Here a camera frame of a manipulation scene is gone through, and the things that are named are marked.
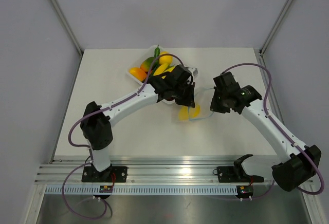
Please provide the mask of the clear zip bag teal zipper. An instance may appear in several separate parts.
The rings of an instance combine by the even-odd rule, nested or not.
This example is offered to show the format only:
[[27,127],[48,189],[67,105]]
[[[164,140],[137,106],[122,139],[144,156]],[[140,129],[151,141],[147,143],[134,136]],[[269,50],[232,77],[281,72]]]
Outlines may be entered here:
[[210,110],[214,89],[199,87],[194,92],[195,107],[186,107],[174,104],[171,121],[174,123],[196,122],[210,118],[214,112]]

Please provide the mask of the yellow lemon toy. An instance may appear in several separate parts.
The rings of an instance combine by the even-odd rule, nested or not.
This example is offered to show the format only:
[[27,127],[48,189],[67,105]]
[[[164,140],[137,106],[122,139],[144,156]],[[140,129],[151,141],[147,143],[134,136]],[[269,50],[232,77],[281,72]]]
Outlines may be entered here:
[[178,112],[178,120],[179,121],[189,121],[189,108],[183,106]]

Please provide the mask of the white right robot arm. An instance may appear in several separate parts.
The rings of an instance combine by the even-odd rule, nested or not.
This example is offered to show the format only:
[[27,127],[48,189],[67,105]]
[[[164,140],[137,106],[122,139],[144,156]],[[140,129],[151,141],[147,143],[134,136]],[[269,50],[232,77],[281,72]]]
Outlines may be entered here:
[[283,190],[290,192],[316,174],[321,150],[307,146],[295,137],[264,107],[264,97],[252,86],[240,87],[231,72],[214,79],[210,109],[216,113],[234,111],[247,119],[274,149],[279,163],[271,166],[272,177]]

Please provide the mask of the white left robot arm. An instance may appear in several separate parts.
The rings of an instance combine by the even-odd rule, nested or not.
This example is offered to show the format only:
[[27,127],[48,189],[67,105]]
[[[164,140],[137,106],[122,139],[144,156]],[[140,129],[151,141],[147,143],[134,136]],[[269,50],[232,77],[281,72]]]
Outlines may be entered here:
[[113,140],[113,127],[134,112],[163,100],[177,105],[195,107],[194,90],[197,68],[177,65],[146,80],[140,88],[112,103],[87,105],[80,123],[83,136],[90,145],[91,162],[84,166],[83,182],[111,182],[118,178],[108,154]]

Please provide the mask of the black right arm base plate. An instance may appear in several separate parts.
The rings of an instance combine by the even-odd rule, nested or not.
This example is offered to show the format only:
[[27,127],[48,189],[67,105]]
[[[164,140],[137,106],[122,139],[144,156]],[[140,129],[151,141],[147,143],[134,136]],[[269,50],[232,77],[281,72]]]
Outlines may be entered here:
[[237,174],[233,166],[218,166],[212,171],[217,176],[219,183],[263,183],[261,176],[249,176],[246,174]]

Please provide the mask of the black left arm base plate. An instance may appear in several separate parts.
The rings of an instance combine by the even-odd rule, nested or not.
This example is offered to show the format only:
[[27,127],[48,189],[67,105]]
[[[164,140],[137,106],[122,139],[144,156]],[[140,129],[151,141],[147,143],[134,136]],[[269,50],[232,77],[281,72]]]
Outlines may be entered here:
[[82,174],[82,182],[87,183],[125,183],[127,179],[126,166],[110,166],[106,170],[99,172],[96,168],[91,166],[85,166]]

